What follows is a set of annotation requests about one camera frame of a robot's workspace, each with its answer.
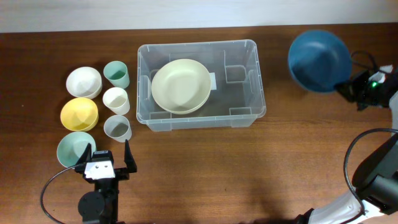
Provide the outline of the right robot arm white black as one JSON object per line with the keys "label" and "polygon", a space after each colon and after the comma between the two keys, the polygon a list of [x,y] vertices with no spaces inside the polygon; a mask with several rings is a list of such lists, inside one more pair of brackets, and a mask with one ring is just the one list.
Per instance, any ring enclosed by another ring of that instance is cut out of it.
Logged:
{"label": "right robot arm white black", "polygon": [[[294,223],[361,223],[397,211],[397,70],[391,65],[372,67],[353,79],[335,85],[347,101],[359,110],[369,106],[389,108],[391,128],[370,129],[354,138],[343,162],[348,192],[322,208],[311,208],[298,215]],[[355,144],[372,133],[391,133],[391,137],[372,152],[348,175],[348,159]]]}

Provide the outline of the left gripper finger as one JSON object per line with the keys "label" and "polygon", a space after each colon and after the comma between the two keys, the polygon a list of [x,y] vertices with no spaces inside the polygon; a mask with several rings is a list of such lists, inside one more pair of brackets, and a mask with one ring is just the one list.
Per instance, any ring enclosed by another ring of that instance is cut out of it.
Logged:
{"label": "left gripper finger", "polygon": [[128,140],[125,140],[125,148],[124,148],[124,162],[126,164],[126,168],[129,173],[136,173],[137,172],[137,165],[132,156],[131,149],[129,146]]}
{"label": "left gripper finger", "polygon": [[88,143],[83,154],[80,156],[80,158],[78,159],[78,161],[76,162],[76,165],[82,165],[84,163],[87,163],[91,160],[91,144]]}

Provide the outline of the beige plate bowl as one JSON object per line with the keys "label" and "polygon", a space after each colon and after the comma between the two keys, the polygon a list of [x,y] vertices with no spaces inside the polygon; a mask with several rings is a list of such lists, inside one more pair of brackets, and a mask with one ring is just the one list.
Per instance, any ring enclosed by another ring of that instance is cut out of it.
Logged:
{"label": "beige plate bowl", "polygon": [[173,114],[189,114],[198,110],[207,102],[210,92],[172,93],[171,91],[161,91],[153,92],[152,96],[155,102],[168,112]]}
{"label": "beige plate bowl", "polygon": [[164,65],[154,76],[151,92],[211,93],[209,71],[200,62],[192,59],[178,59]]}

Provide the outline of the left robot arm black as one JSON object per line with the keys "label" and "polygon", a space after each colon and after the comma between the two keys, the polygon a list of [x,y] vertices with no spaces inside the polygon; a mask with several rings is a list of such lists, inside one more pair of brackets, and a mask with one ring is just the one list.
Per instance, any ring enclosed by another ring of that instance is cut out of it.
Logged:
{"label": "left robot arm black", "polygon": [[92,152],[91,144],[76,162],[75,172],[83,176],[94,190],[84,194],[78,202],[78,212],[83,223],[120,223],[118,220],[119,182],[129,180],[137,172],[128,140],[124,142],[126,167],[115,168],[111,151]]}

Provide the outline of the blue plate bowl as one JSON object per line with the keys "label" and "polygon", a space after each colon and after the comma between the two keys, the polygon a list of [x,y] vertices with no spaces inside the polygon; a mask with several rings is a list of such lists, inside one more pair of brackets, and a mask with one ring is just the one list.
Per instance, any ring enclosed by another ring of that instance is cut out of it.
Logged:
{"label": "blue plate bowl", "polygon": [[335,85],[349,80],[352,63],[346,44],[337,35],[326,30],[308,30],[293,40],[288,68],[303,89],[331,93]]}

